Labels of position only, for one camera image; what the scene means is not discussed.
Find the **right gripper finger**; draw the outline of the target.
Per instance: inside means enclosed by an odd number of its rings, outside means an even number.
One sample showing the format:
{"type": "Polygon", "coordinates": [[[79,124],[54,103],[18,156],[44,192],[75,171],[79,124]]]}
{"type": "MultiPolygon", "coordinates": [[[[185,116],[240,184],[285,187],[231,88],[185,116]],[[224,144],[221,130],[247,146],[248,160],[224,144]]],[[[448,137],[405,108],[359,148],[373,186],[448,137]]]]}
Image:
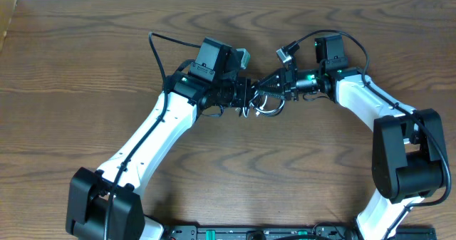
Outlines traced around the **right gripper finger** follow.
{"type": "Polygon", "coordinates": [[[271,75],[258,80],[254,86],[257,90],[282,90],[284,87],[284,79],[280,73],[272,73],[271,75]]]}
{"type": "Polygon", "coordinates": [[[284,100],[285,95],[282,92],[274,92],[274,91],[265,91],[265,90],[259,90],[258,91],[259,95],[267,95],[268,97],[284,100]]]}

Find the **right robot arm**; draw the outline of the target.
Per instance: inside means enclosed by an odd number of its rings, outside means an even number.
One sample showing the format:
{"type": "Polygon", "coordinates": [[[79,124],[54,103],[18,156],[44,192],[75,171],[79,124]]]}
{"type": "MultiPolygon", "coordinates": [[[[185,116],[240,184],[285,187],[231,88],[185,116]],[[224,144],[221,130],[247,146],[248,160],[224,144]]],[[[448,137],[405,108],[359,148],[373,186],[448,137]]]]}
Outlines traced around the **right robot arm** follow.
{"type": "Polygon", "coordinates": [[[282,68],[254,84],[255,97],[313,101],[328,98],[349,109],[373,132],[371,172],[375,192],[343,239],[404,238],[401,221],[415,207],[443,203],[452,189],[440,115],[396,100],[368,76],[351,67],[344,51],[348,33],[319,30],[312,34],[318,68],[300,70],[294,41],[277,50],[282,68]]]}

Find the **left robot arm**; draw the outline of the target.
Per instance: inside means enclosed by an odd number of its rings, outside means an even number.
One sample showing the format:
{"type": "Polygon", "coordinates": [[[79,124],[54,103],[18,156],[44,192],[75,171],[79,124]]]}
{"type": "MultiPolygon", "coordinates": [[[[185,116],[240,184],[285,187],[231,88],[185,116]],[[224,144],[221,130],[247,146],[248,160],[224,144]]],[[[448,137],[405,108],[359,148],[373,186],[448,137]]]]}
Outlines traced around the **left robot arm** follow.
{"type": "Polygon", "coordinates": [[[251,81],[239,76],[244,48],[205,38],[195,59],[162,73],[155,107],[132,137],[96,171],[80,168],[70,182],[66,231],[78,239],[160,239],[164,226],[143,212],[142,197],[180,136],[212,106],[245,108],[251,81]]]}

